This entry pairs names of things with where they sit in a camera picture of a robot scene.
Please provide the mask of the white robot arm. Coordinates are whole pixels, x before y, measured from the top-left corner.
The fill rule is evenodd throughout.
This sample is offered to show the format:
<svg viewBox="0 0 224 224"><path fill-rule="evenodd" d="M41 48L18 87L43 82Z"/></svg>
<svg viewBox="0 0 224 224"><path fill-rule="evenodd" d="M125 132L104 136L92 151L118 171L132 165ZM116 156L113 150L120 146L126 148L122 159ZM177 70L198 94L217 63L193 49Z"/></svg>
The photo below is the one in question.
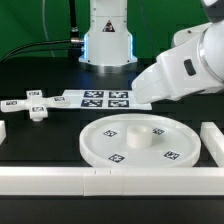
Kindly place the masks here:
<svg viewBox="0 0 224 224"><path fill-rule="evenodd" d="M173 38L173 47L156 58L132 82L136 100L177 101L193 93L224 89L224 0L201 0L209 19ZM84 36L79 62L99 72L117 72L137 62L127 30L127 0L90 0L90 29Z"/></svg>

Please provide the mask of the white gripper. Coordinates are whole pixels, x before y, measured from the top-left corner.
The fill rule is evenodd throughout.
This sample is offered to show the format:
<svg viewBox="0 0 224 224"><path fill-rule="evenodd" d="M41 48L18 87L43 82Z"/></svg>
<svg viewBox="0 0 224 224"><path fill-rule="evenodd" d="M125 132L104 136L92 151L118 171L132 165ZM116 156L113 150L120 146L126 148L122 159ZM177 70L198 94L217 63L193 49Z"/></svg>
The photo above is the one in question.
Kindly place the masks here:
<svg viewBox="0 0 224 224"><path fill-rule="evenodd" d="M202 49L203 34L161 53L156 63L145 69L133 82L138 103L163 99L177 101L195 93L220 91L220 78L208 69Z"/></svg>

